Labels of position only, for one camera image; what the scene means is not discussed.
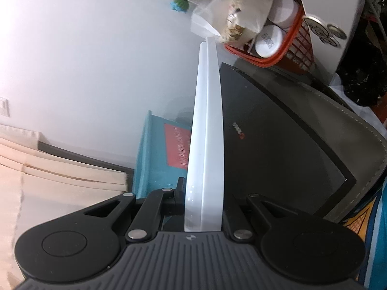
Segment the blue green small toy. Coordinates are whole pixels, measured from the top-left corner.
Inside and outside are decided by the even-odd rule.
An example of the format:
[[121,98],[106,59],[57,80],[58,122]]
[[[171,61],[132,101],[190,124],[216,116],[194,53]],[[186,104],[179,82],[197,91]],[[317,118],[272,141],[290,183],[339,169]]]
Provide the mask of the blue green small toy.
[[177,12],[186,13],[189,9],[189,1],[188,0],[173,0],[171,2],[171,9]]

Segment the red plastic basket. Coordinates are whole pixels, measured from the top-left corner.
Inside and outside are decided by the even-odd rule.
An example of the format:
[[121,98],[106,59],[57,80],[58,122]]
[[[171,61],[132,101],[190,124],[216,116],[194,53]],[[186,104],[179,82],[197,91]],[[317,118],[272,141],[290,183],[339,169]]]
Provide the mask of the red plastic basket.
[[306,73],[314,63],[312,42],[303,21],[301,0],[274,0],[265,28],[240,48],[224,48],[258,67],[278,66],[295,74]]

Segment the patterned tissue box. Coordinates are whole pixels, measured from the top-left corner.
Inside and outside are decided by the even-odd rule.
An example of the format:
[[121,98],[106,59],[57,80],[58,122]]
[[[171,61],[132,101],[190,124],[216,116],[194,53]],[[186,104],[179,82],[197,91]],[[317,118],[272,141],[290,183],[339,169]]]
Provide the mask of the patterned tissue box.
[[274,0],[212,0],[209,24],[217,42],[241,47],[258,35]]

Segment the white desk shelf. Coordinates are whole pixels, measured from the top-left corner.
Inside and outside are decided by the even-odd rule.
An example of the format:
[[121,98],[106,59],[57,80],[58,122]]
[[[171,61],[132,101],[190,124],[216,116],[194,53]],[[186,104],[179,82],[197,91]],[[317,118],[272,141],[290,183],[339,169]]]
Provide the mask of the white desk shelf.
[[323,26],[332,24],[346,34],[345,39],[335,37],[338,42],[337,47],[323,43],[319,36],[315,33],[311,34],[315,61],[314,74],[328,83],[353,37],[365,0],[302,0],[302,4],[307,17],[312,17]]

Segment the teal plastic storage bin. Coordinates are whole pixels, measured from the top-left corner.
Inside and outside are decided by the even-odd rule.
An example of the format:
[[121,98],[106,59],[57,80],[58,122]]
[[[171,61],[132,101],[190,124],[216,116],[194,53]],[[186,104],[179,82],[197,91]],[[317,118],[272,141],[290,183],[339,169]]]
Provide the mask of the teal plastic storage bin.
[[174,189],[187,177],[191,128],[148,112],[140,140],[132,192],[145,198],[162,188]]

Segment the black flat box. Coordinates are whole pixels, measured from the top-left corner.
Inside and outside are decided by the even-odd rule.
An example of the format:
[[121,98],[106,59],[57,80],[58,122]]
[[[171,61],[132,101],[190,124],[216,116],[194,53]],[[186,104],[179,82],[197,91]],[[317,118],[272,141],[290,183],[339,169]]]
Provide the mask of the black flat box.
[[265,196],[326,216],[355,177],[298,115],[242,71],[220,67],[224,186],[228,195]]

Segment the white wall switch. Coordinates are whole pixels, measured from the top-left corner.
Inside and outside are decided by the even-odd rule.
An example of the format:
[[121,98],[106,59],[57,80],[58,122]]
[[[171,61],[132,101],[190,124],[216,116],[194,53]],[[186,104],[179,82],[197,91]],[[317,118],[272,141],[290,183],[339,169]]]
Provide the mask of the white wall switch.
[[5,98],[0,98],[0,115],[10,117],[8,100]]

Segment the cream curtain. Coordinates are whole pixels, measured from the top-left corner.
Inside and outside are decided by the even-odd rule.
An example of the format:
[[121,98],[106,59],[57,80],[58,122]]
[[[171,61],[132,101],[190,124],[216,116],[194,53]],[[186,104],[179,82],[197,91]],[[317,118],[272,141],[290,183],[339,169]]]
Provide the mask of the cream curtain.
[[28,229],[125,192],[128,175],[38,149],[40,133],[1,126],[1,289],[24,277],[14,256]]

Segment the white bin lid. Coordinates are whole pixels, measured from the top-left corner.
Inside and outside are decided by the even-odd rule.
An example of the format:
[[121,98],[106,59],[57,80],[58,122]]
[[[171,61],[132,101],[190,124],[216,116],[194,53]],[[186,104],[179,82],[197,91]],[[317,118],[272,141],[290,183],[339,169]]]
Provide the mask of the white bin lid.
[[184,230],[220,231],[224,204],[224,125],[216,41],[199,49],[186,181]]

